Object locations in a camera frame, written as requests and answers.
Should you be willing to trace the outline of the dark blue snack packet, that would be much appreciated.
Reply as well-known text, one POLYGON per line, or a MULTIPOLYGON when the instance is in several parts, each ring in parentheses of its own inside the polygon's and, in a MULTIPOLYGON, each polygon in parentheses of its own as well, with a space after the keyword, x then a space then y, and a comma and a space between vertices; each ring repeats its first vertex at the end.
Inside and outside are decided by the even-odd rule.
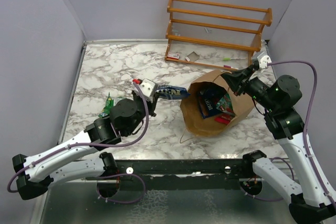
POLYGON ((160 98, 166 100, 183 100, 190 96, 190 93, 184 87, 160 85, 156 89, 160 98))

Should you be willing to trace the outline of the brown paper bag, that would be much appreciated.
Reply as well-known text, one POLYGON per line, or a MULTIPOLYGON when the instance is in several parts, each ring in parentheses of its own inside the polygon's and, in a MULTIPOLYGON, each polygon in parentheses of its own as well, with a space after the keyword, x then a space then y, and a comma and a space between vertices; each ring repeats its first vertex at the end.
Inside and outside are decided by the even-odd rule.
POLYGON ((222 73, 220 70, 213 70, 194 80, 188 89, 190 95, 181 101, 180 108, 183 113, 185 127, 194 136, 217 136, 244 120, 254 108, 250 96, 246 94, 240 96, 234 95, 226 81, 220 76, 222 73), (225 89, 231 98, 235 117, 228 124, 215 121, 216 116, 206 119, 201 116, 197 93, 209 88, 212 84, 225 89))

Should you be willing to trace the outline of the green snack packet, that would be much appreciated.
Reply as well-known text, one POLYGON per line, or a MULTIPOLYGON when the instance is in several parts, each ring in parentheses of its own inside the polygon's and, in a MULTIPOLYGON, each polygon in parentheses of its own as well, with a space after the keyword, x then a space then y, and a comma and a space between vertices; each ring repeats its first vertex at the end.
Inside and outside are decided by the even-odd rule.
POLYGON ((98 117, 103 118, 110 114, 110 109, 114 106, 114 99, 111 97, 110 93, 108 93, 108 97, 106 98, 105 105, 98 117))

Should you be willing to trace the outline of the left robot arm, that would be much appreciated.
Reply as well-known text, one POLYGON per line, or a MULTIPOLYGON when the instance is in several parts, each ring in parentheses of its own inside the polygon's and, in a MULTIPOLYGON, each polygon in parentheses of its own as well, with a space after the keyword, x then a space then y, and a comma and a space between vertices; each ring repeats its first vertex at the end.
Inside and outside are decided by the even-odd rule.
POLYGON ((148 130, 149 118, 156 115, 159 98, 157 93, 145 95, 143 91, 133 91, 132 95, 132 99, 120 100, 107 116, 96 119, 71 139, 33 156, 14 156, 15 175, 9 180, 7 191, 29 200, 57 184, 118 175, 113 155, 104 150, 139 142, 148 130))

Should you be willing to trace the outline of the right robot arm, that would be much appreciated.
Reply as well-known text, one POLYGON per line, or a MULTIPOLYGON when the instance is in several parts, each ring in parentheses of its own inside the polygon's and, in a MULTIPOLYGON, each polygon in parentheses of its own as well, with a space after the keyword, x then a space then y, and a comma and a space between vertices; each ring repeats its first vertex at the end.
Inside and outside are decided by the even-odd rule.
POLYGON ((234 95, 247 94, 265 109, 267 129, 287 154, 297 180, 289 178, 264 154, 244 155, 246 177, 264 179, 288 204, 296 223, 320 223, 335 216, 335 190, 328 183, 309 141, 307 129, 294 105, 301 99, 300 84, 290 75, 280 76, 272 86, 252 77, 256 65, 225 72, 221 77, 234 95))

